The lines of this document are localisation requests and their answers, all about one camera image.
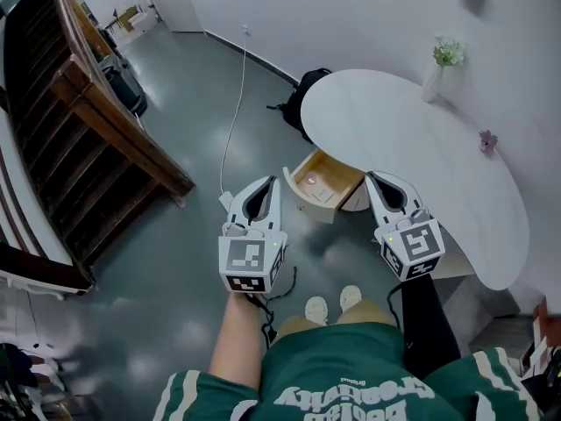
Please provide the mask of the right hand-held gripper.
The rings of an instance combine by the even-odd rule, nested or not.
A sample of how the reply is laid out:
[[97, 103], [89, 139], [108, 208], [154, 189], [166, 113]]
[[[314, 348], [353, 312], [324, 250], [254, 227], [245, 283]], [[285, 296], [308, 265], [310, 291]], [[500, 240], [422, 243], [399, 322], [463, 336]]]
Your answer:
[[400, 281], [431, 273], [445, 254], [444, 240], [440, 224], [427, 208], [421, 208], [417, 191], [400, 177], [385, 172], [367, 173], [365, 185], [380, 226], [374, 237], [382, 259]]

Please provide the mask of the small pink potted plant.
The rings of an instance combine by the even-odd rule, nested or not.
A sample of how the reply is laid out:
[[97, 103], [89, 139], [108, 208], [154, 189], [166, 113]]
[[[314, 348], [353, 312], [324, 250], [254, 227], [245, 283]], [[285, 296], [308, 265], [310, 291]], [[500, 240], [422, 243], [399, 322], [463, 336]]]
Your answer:
[[494, 152], [499, 143], [498, 136], [493, 134], [490, 130], [479, 132], [479, 149], [487, 155]]

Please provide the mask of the dark grey rolling case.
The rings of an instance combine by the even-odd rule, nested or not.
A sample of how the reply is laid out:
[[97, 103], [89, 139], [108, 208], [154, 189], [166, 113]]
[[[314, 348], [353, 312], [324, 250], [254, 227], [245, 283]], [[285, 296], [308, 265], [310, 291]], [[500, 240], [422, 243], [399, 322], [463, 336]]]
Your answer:
[[131, 70], [111, 57], [106, 57], [99, 66], [119, 101], [133, 116], [140, 117], [147, 108], [146, 93]]

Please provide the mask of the person's khaki shorts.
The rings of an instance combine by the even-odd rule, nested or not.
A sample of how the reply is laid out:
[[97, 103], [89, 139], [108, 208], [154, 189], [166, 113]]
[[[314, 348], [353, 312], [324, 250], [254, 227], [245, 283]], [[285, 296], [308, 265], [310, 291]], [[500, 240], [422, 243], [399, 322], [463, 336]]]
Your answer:
[[[397, 326], [394, 317], [387, 310], [382, 309], [376, 302], [370, 299], [362, 299], [348, 310], [343, 311], [335, 325], [358, 323], [377, 323], [391, 325], [393, 327]], [[291, 316], [281, 323], [273, 343], [277, 343], [287, 335], [320, 327], [321, 325], [319, 323], [310, 321], [304, 316]]]

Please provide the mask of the white flower bouquet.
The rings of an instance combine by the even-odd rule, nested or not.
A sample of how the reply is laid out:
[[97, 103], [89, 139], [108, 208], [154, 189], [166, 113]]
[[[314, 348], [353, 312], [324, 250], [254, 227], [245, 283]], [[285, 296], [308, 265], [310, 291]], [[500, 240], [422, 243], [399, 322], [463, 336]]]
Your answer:
[[455, 67], [464, 62], [465, 45], [447, 36], [436, 36], [433, 58], [439, 67]]

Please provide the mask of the white door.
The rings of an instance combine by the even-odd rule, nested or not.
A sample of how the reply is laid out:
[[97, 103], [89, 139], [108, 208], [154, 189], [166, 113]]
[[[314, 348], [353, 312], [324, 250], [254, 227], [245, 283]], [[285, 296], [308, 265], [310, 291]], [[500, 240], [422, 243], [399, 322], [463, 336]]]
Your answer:
[[191, 0], [154, 0], [154, 3], [172, 32], [203, 32]]

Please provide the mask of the person's beige shoe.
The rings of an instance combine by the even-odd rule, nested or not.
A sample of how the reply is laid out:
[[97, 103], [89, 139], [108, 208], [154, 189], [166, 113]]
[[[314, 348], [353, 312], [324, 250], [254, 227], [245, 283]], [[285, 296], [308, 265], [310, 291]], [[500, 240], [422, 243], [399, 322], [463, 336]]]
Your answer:
[[362, 300], [361, 291], [356, 285], [345, 286], [340, 293], [339, 303], [341, 312], [345, 313]]
[[305, 318], [320, 326], [326, 326], [328, 321], [328, 306], [321, 296], [312, 296], [305, 304]]

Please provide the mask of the white round table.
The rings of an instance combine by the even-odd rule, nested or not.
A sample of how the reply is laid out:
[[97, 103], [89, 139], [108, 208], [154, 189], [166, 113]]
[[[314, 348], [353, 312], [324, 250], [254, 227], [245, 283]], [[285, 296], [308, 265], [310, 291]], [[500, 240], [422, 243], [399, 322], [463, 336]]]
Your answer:
[[476, 127], [425, 103], [419, 85], [381, 71], [337, 71], [311, 86], [301, 119], [334, 159], [412, 184], [488, 288], [519, 277], [529, 221], [513, 176], [498, 153], [480, 150]]

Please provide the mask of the wooden staircase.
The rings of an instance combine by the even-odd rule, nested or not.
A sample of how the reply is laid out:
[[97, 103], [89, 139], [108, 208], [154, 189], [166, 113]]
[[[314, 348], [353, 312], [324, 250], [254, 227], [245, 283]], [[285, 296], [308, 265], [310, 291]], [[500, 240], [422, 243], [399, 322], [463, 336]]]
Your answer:
[[0, 277], [59, 299], [155, 199], [194, 187], [118, 99], [75, 0], [0, 7]]

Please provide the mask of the stack of cardboard boxes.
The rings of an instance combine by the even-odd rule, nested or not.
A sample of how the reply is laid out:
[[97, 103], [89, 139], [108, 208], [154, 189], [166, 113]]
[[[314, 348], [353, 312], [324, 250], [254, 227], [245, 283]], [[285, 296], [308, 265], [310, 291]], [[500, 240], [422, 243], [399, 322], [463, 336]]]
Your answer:
[[561, 348], [561, 315], [550, 315], [544, 297], [533, 311], [533, 350], [523, 379], [542, 374], [554, 350]]

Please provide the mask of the wooden bench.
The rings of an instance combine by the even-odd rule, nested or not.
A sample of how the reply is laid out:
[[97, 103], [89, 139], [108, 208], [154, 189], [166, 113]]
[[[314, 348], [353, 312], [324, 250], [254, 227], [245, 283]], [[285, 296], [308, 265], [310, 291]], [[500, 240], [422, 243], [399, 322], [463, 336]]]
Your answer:
[[132, 32], [134, 30], [131, 19], [137, 14], [138, 8], [136, 5], [129, 7], [121, 14], [118, 14], [117, 11], [113, 12], [113, 16], [117, 19], [117, 25], [126, 32]]

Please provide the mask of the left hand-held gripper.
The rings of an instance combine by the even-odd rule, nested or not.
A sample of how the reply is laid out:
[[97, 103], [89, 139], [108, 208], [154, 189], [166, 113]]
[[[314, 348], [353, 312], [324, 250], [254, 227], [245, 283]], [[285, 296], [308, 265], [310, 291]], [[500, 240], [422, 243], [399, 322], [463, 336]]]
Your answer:
[[271, 292], [288, 244], [280, 228], [281, 184], [276, 176], [260, 178], [234, 196], [218, 238], [219, 274], [230, 292]]

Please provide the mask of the large wooden drawer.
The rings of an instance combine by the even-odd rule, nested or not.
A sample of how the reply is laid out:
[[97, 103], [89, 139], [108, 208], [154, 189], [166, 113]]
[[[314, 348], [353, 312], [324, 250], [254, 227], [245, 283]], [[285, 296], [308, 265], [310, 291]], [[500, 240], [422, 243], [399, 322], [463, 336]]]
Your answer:
[[283, 174], [297, 210], [317, 222], [333, 224], [339, 211], [360, 212], [370, 207], [365, 173], [316, 149], [293, 170]]

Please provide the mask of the person's right forearm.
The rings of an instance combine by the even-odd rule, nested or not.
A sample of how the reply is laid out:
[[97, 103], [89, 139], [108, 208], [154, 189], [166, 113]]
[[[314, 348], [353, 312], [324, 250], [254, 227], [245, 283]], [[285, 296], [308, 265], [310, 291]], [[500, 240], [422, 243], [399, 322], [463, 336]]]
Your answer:
[[403, 282], [401, 303], [404, 361], [412, 375], [422, 380], [461, 358], [458, 342], [429, 275]]

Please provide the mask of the black backpack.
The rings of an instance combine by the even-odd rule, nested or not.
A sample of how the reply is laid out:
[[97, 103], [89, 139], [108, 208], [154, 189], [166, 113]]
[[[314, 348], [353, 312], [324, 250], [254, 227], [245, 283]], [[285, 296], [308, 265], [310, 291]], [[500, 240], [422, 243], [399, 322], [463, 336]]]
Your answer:
[[302, 124], [301, 107], [303, 98], [316, 82], [318, 82], [325, 76], [330, 75], [331, 73], [332, 71], [327, 68], [319, 68], [306, 72], [303, 75], [301, 81], [297, 85], [294, 85], [294, 90], [285, 103], [280, 103], [275, 106], [267, 106], [269, 110], [280, 111], [282, 113], [283, 119], [290, 126], [299, 131], [302, 137], [310, 144], [312, 144], [312, 140], [305, 132]]

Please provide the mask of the person's left forearm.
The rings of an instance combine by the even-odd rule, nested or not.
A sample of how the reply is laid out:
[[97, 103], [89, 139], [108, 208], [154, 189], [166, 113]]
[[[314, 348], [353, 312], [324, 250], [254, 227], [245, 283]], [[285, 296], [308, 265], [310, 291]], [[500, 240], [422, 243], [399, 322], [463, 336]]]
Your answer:
[[209, 365], [215, 377], [259, 390], [262, 364], [259, 308], [230, 293]]

